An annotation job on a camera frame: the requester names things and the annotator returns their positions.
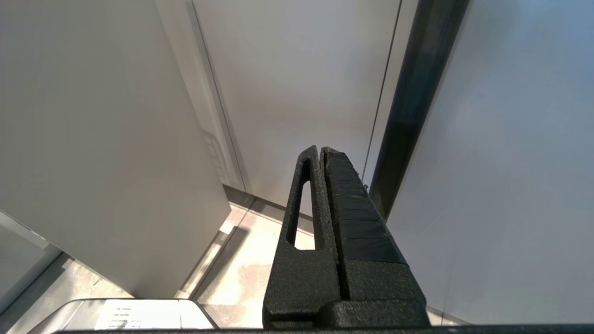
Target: white panel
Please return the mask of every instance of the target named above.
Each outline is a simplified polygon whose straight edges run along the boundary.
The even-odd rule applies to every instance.
[[[402,0],[400,10],[398,11],[398,21],[396,29],[394,29],[394,39],[392,40],[392,48],[390,51],[390,59],[386,68],[386,77],[384,85],[381,89],[380,104],[377,108],[377,115],[373,126],[373,134],[371,142],[369,143],[369,152],[365,162],[365,169],[361,175],[361,181],[364,184],[370,185],[375,173],[377,159],[380,156],[381,142],[384,140],[384,133],[386,132],[386,125],[388,124],[388,117],[392,110],[392,103],[394,102],[394,94],[398,79],[400,78],[400,70],[402,69],[402,62],[405,58],[406,45],[408,45],[410,30],[415,20],[416,7],[419,5],[418,0]]]
[[[0,212],[0,219],[6,219]],[[46,244],[40,248],[0,226],[0,313],[58,256],[60,250]]]
[[[194,4],[248,192],[286,205],[312,144],[363,172],[399,1]]]
[[[0,31],[0,209],[172,297],[229,204],[154,2],[1,2]]]
[[[432,307],[471,323],[594,319],[593,11],[469,7],[390,215]]]
[[[245,191],[191,0],[156,0],[159,15],[223,184]]]

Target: tiled floor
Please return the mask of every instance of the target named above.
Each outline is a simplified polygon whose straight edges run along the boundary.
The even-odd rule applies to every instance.
[[[262,328],[262,301],[281,221],[247,207],[231,204],[231,213],[223,224],[210,251],[199,264],[193,288],[178,292],[203,305],[219,327]],[[298,231],[295,247],[314,249],[309,232]],[[125,298],[125,291],[64,255],[5,312],[0,332],[27,333],[61,305],[79,298]],[[455,323],[429,313],[433,325]]]
[[[232,214],[245,211],[232,208]],[[219,327],[262,328],[262,300],[280,226],[280,222],[246,211],[208,273],[195,299]],[[299,231],[295,245],[313,249],[314,238]]]

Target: white cabinet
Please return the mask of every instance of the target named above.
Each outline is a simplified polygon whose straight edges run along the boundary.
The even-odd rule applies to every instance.
[[[171,298],[230,211],[152,1],[0,4],[0,209]]]

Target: floor tile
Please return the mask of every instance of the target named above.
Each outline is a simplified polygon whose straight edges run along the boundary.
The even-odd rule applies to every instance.
[[[261,198],[256,197],[254,199],[253,204],[249,207],[250,212],[254,212],[260,216],[276,220],[279,223],[283,222],[285,218],[285,210],[286,208],[280,206],[278,204],[271,203],[267,200],[263,200]],[[314,233],[314,223],[312,221],[312,217],[299,214],[299,218],[297,220],[297,228],[313,234]]]
[[[7,332],[8,334],[22,334],[28,333],[43,319],[52,314],[62,305],[75,299],[81,298],[131,298],[132,296],[114,285],[113,283],[101,278],[89,270],[85,265],[71,258],[61,262],[54,262],[52,265],[58,265],[60,268],[52,268],[48,270],[64,271],[59,277],[47,288],[41,295],[31,295],[29,289],[21,295],[21,302],[25,302],[27,298],[37,298],[33,305],[24,312],[12,328]],[[10,308],[18,307],[19,301],[13,304]]]
[[[197,301],[219,327],[262,328],[262,301],[280,227],[248,212],[209,271]],[[314,239],[298,232],[295,242],[305,248]]]
[[[183,287],[175,294],[175,298],[190,298],[195,290],[202,284],[214,262],[219,258],[222,249],[229,242],[234,229],[239,225],[247,213],[247,209],[230,203],[231,212],[221,225],[213,242],[208,246],[202,258],[184,283]]]
[[[427,311],[427,315],[429,316],[429,322],[431,322],[431,326],[441,326],[442,317],[438,316],[437,314]]]

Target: white label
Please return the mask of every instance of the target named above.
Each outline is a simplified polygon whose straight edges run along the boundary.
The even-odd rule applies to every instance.
[[[106,300],[95,329],[180,329],[177,300]]]

